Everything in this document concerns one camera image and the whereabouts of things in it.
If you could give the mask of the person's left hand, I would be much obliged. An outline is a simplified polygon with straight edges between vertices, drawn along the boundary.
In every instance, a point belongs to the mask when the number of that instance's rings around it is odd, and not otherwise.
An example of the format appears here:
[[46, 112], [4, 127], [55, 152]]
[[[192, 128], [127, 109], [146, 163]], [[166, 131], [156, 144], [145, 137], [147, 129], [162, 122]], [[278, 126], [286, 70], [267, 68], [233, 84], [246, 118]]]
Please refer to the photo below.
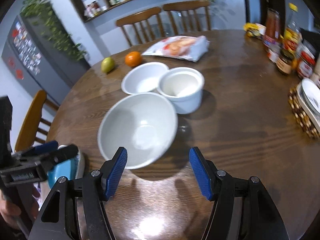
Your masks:
[[[29, 216], [36, 219], [39, 213], [39, 204], [37, 199], [40, 197], [40, 193], [33, 184], [25, 184], [18, 187], [18, 192], [21, 193], [21, 199], [25, 199], [29, 206], [26, 207], [26, 211]], [[21, 215], [21, 209], [4, 196], [1, 191], [1, 216], [4, 221], [13, 229], [20, 230], [17, 224], [16, 218]]]

